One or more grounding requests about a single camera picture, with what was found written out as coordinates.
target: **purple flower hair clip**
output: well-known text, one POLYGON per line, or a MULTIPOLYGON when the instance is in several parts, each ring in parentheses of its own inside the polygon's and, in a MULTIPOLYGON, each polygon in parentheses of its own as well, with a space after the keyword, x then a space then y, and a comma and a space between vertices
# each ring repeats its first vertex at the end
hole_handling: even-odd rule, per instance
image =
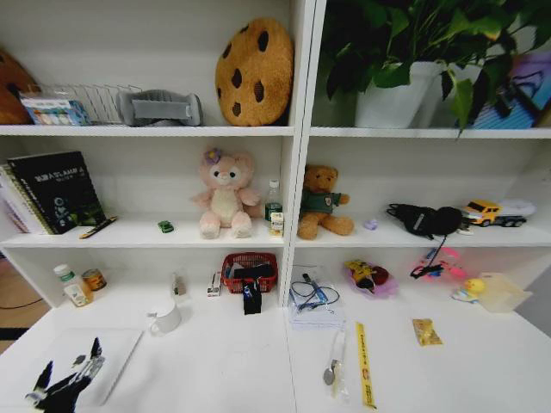
POLYGON ((205 159, 210 165, 217 164, 222 157, 222 151, 220 149, 214 148, 210 151, 205 152, 205 159))

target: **pink bunny plush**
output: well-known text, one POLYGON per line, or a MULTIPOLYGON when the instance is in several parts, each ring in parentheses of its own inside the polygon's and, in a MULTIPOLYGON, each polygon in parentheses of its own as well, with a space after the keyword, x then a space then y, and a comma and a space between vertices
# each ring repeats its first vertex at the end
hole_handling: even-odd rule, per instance
POLYGON ((199 221, 204 238, 217 238, 220 228, 232 228, 232 234, 237 238, 251 236, 251 216, 246 211, 260 202, 258 192, 248 188, 254 168, 254 161, 248 153, 230 156, 218 149, 205 153, 199 175, 208 191, 193 198, 199 207, 207 210, 199 221))

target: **yellow toy truck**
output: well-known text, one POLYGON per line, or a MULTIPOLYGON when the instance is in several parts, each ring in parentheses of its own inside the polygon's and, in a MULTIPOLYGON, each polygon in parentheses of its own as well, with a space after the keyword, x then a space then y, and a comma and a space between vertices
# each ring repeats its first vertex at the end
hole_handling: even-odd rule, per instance
POLYGON ((489 200, 472 200, 463 207, 463 216, 472 225, 521 226, 536 207, 526 200, 502 200, 498 204, 489 200))

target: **orange plush toy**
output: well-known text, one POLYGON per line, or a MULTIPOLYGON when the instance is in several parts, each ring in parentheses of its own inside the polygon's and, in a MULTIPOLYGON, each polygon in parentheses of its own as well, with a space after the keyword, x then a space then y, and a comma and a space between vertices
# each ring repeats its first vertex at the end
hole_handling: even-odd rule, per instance
POLYGON ((19 102, 19 91, 28 90, 34 80, 6 52, 0 50, 0 125, 33 123, 19 102))
POLYGON ((337 183, 335 168, 323 165, 307 165, 304 175, 304 188, 300 204, 299 237, 314 239, 318 235, 318 225, 338 235, 349 235, 354 231, 354 221, 348 217, 333 217, 334 207, 348 204, 347 194, 332 192, 337 183))

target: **white bottle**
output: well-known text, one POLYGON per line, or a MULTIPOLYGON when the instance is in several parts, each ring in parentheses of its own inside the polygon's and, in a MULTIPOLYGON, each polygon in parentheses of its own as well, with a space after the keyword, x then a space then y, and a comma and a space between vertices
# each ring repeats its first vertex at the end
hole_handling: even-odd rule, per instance
POLYGON ((266 196, 266 203, 264 206, 264 219, 271 221, 270 214, 282 212, 283 204, 282 196, 279 193, 279 180, 270 179, 268 196, 266 196))
POLYGON ((58 265, 53 272, 63 284, 63 291, 76 307, 82 307, 92 302, 94 293, 84 282, 83 277, 72 272, 67 264, 58 265))

